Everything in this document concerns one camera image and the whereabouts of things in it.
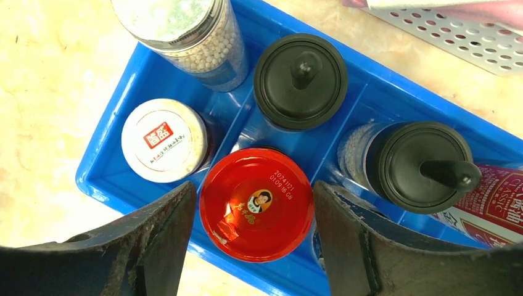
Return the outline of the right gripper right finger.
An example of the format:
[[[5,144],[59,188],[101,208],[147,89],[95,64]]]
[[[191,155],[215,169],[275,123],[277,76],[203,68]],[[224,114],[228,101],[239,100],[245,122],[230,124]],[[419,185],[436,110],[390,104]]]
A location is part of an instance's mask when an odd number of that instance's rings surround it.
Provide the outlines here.
[[[313,186],[332,295],[521,295],[522,244],[477,249],[396,224],[324,181]]]

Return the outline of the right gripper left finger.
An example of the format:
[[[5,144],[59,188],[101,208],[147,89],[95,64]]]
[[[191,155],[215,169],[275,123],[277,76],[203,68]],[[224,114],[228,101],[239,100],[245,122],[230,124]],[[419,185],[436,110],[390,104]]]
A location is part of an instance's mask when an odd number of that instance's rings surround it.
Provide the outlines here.
[[[2,295],[176,295],[196,212],[185,182],[65,242],[1,248]]]

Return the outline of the black-capped squeeze bottle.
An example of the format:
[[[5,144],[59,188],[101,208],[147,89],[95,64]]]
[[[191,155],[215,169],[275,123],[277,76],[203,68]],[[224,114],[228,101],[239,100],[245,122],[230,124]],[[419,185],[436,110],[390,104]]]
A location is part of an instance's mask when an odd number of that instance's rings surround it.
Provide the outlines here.
[[[358,185],[418,214],[454,206],[482,178],[462,135],[436,121],[357,126],[340,139],[337,162]]]
[[[285,131],[322,125],[340,109],[347,90],[348,70],[340,52],[326,39],[306,33],[270,44],[253,76],[262,115]]]

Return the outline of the white-lidded brown spice jar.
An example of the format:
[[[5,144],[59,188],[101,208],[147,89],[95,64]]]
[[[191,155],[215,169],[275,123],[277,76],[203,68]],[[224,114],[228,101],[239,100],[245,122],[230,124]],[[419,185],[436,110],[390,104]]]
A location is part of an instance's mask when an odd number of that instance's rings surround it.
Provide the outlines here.
[[[208,166],[223,138],[218,122],[174,99],[137,106],[121,132],[123,156],[140,177],[172,183]]]

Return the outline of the red-lidded jar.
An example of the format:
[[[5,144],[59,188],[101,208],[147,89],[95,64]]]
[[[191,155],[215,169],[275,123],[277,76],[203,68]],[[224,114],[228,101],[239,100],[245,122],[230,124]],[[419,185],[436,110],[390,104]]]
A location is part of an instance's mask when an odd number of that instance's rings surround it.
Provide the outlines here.
[[[304,171],[286,154],[246,148],[219,160],[199,198],[210,240],[237,260],[265,263],[294,251],[314,215],[313,192]]]

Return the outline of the tall dark sauce bottle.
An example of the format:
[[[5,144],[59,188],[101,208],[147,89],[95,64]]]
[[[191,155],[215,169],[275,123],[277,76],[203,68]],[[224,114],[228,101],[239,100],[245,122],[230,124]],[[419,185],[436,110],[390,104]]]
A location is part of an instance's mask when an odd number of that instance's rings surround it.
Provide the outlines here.
[[[522,168],[478,167],[479,186],[431,217],[488,247],[522,242]]]

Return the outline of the blue plastic divided tray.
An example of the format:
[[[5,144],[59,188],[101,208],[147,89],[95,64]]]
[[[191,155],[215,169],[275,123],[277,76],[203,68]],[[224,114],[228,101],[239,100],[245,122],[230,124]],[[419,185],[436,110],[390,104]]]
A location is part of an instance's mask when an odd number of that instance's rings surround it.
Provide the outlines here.
[[[185,181],[193,182],[199,193],[206,168],[181,181],[160,184],[138,176],[124,159],[121,131],[126,118],[139,104],[158,97],[184,102],[220,123],[224,140],[215,154],[217,160],[231,150],[274,147],[293,158],[312,182],[320,179],[340,183],[341,175],[334,166],[340,135],[369,121],[439,121],[467,140],[474,158],[497,167],[522,167],[522,140],[516,136],[264,1],[231,3],[246,41],[250,76],[231,92],[212,92],[138,44],[78,167],[76,184],[82,192],[124,215]],[[327,123],[309,131],[285,133],[270,126],[256,107],[252,77],[262,52],[277,39],[293,33],[318,35],[337,48],[347,63],[348,93],[340,110]],[[407,213],[370,193],[361,196],[402,226],[444,241],[482,248],[428,216]],[[330,294],[327,277],[315,262],[309,242],[269,263],[239,261],[211,242],[196,213],[187,251],[270,295]]]

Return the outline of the silver-lidded clear shaker bottle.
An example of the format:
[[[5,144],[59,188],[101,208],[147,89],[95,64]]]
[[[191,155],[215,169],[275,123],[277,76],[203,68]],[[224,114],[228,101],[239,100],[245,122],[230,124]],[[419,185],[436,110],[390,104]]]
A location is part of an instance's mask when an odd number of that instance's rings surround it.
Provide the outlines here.
[[[247,77],[249,60],[228,0],[112,0],[141,44],[207,88],[228,92]]]

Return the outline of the small black cap bottle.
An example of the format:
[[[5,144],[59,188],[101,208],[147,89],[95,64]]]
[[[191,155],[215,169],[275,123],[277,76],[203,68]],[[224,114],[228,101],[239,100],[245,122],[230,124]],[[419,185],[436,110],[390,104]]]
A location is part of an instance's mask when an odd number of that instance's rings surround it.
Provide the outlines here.
[[[334,194],[338,196],[340,199],[344,201],[350,201],[356,205],[359,205],[367,210],[371,210],[374,213],[377,213],[378,215],[387,218],[384,214],[382,214],[377,207],[375,207],[373,204],[368,202],[365,199],[361,199],[360,197],[354,196],[349,190],[346,188],[335,185],[335,184],[329,184],[330,188],[333,190]],[[317,264],[321,267],[323,271],[325,271],[325,263],[324,263],[324,256],[323,256],[323,250],[321,246],[321,239],[319,237],[319,231],[317,228],[317,223],[314,221],[312,224],[312,237],[311,237],[311,252],[315,257],[315,260]]]

